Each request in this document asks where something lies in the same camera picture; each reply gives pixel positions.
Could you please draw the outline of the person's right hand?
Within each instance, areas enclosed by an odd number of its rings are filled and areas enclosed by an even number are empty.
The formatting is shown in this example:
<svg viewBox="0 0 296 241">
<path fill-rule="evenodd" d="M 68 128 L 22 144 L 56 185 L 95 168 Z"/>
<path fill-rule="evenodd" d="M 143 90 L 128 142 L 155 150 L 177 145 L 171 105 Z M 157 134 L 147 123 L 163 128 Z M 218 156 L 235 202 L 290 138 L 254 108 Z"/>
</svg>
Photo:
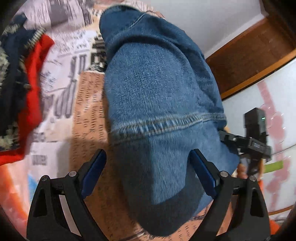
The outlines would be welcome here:
<svg viewBox="0 0 296 241">
<path fill-rule="evenodd" d="M 258 164 L 257 164 L 257 168 L 258 168 L 258 173 L 255 175 L 257 181 L 261 181 L 263 173 L 264 173 L 264 161 L 263 159 L 261 159 Z M 244 166 L 242 163 L 239 163 L 237 166 L 237 178 L 241 178 L 241 179 L 247 179 L 248 175 L 247 175 L 247 167 Z"/>
</svg>

